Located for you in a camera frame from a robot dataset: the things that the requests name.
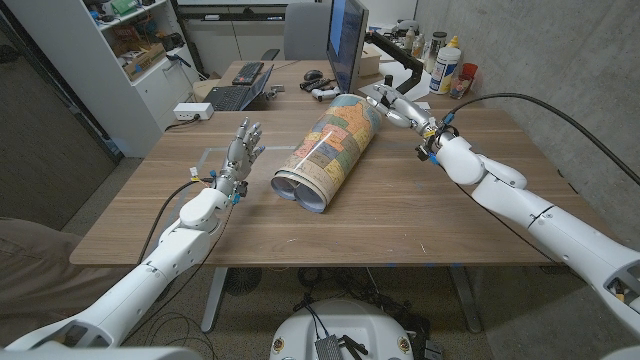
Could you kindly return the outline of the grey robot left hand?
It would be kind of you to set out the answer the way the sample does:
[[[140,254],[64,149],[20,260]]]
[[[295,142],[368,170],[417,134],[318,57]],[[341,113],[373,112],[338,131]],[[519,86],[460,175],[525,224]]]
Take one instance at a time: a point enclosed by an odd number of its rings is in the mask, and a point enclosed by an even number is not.
[[[230,195],[236,185],[248,177],[253,163],[265,149],[258,145],[261,134],[261,123],[250,125],[250,119],[246,117],[229,144],[216,180],[216,190]]]

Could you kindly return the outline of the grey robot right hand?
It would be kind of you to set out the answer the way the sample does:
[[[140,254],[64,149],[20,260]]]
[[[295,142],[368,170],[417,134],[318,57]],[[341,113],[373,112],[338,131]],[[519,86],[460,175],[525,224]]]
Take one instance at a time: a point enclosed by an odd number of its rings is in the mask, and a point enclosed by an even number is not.
[[[410,128],[426,142],[434,142],[438,130],[437,120],[428,110],[422,109],[398,90],[384,84],[374,85],[380,98],[367,96],[366,101],[382,113],[393,125]]]

